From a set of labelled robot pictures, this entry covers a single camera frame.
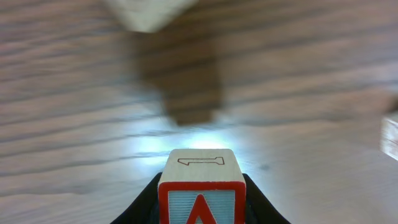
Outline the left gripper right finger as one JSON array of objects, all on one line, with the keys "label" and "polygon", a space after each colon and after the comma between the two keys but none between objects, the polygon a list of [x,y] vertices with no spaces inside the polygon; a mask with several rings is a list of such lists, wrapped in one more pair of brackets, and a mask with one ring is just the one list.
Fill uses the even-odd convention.
[{"label": "left gripper right finger", "polygon": [[247,174],[243,174],[246,181],[245,224],[290,224],[281,215],[259,187]]}]

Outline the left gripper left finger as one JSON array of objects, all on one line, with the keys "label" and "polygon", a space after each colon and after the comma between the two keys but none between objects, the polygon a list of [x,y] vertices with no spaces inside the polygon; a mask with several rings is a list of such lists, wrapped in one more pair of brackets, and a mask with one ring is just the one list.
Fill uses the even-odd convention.
[{"label": "left gripper left finger", "polygon": [[159,224],[157,186],[161,172],[146,185],[130,206],[110,224]]}]

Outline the red letter A block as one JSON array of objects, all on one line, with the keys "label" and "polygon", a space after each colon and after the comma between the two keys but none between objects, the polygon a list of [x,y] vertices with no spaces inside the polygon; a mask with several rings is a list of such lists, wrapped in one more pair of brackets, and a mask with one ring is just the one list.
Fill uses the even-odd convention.
[{"label": "red letter A block", "polygon": [[161,224],[244,224],[246,182],[230,149],[174,149],[158,183]]}]

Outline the yellow letter C block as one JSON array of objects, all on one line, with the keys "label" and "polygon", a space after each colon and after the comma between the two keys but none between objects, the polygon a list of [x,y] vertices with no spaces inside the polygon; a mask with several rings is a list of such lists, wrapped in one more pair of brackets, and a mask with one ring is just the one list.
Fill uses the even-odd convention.
[{"label": "yellow letter C block", "polygon": [[105,0],[129,31],[153,33],[165,27],[198,0]]}]

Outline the wooden block red side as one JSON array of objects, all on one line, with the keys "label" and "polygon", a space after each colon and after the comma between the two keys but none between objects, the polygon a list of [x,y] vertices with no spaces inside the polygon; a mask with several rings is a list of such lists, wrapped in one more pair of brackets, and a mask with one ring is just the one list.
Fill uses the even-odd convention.
[{"label": "wooden block red side", "polygon": [[383,153],[397,160],[397,113],[382,119],[380,149]]}]

